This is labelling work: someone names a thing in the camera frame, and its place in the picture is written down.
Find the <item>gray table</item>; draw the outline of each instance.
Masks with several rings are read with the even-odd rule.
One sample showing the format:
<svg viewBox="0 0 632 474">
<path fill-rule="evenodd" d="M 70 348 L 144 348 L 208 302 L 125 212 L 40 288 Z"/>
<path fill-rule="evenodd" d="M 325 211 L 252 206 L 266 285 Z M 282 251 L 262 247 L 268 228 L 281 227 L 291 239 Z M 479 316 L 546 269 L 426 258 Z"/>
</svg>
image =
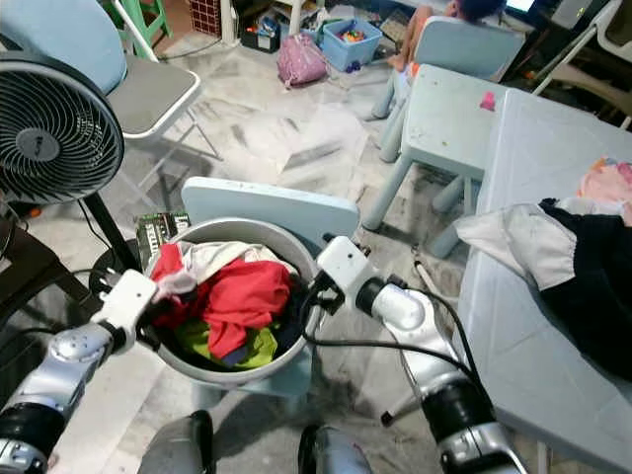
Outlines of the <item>gray table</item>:
<svg viewBox="0 0 632 474">
<path fill-rule="evenodd" d="M 630 158 L 632 134 L 509 90 L 491 148 L 477 213 L 572 196 L 600 156 Z M 458 308 L 504 423 L 596 467 L 632 472 L 632 384 L 584 360 L 537 293 L 473 251 Z"/>
</svg>

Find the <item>blue storage bin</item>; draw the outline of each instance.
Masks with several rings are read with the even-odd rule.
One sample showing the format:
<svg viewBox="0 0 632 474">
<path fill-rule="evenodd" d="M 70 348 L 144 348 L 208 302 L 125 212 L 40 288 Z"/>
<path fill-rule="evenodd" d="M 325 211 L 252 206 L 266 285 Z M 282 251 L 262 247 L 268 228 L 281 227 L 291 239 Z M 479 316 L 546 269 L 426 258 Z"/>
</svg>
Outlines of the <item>blue storage bin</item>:
<svg viewBox="0 0 632 474">
<path fill-rule="evenodd" d="M 338 38 L 338 33 L 348 29 L 352 23 L 353 30 L 364 33 L 365 38 L 358 42 L 346 42 Z M 354 61 L 360 64 L 370 62 L 377 49 L 382 32 L 365 20 L 341 20 L 323 27 L 323 53 L 329 62 L 339 71 L 345 71 Z"/>
</svg>

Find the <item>laundry basket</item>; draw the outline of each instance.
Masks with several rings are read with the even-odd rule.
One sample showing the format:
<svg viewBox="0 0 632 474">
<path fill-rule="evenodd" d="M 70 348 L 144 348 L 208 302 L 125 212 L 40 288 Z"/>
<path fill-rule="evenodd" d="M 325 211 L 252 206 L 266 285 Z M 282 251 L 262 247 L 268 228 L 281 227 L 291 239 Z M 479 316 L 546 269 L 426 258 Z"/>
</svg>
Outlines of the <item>laundry basket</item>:
<svg viewBox="0 0 632 474">
<path fill-rule="evenodd" d="M 222 218 L 208 220 L 175 236 L 171 243 L 185 240 L 195 244 L 204 242 L 242 241 L 251 244 L 262 244 L 282 260 L 293 265 L 305 281 L 311 281 L 317 273 L 317 268 L 311 255 L 292 234 L 286 230 L 267 222 L 241 218 Z M 157 259 L 152 259 L 145 273 L 151 275 Z M 320 308 L 312 308 L 308 330 L 313 331 L 320 317 Z M 182 374 L 190 377 L 198 383 L 232 389 L 249 382 L 269 377 L 279 369 L 290 363 L 305 347 L 306 341 L 299 338 L 294 345 L 284 354 L 275 358 L 267 365 L 242 371 L 228 371 L 225 367 L 215 365 L 212 362 L 199 366 L 194 362 L 195 357 L 188 356 L 184 350 L 179 349 L 175 339 L 172 341 L 160 338 L 161 346 L 158 356 Z"/>
<path fill-rule="evenodd" d="M 349 29 L 364 33 L 358 42 L 346 42 L 338 34 Z M 375 54 L 382 32 L 365 20 L 341 20 L 323 27 L 323 53 L 327 60 L 339 71 L 345 71 L 355 61 L 360 64 L 370 62 Z"/>
</svg>

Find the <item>gray chair seat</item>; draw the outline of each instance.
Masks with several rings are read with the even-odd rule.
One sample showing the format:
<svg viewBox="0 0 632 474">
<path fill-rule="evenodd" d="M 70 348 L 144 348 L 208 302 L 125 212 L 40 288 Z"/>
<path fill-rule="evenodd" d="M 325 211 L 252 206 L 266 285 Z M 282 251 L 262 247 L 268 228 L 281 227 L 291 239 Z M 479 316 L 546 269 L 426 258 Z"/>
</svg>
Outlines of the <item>gray chair seat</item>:
<svg viewBox="0 0 632 474">
<path fill-rule="evenodd" d="M 199 77 L 179 67 L 127 55 L 127 75 L 108 94 L 126 139 L 156 138 L 199 95 Z"/>
</svg>

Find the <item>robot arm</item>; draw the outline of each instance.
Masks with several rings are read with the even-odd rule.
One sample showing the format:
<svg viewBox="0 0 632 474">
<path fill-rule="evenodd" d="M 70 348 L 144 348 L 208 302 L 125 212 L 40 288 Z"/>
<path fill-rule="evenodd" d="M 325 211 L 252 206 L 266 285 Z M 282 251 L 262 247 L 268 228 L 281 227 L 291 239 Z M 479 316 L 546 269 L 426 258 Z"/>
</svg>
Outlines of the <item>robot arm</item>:
<svg viewBox="0 0 632 474">
<path fill-rule="evenodd" d="M 345 295 L 350 308 L 380 320 L 398 343 L 459 360 L 448 331 L 422 293 L 383 281 L 345 237 L 334 238 L 317 264 Z M 450 362 L 402 351 L 402 359 L 431 427 L 446 473 L 526 473 L 487 397 Z"/>
<path fill-rule="evenodd" d="M 93 322 L 52 338 L 42 363 L 0 413 L 0 473 L 45 472 L 86 384 L 111 354 L 133 346 L 136 322 L 155 291 L 153 281 L 127 271 Z"/>
</svg>

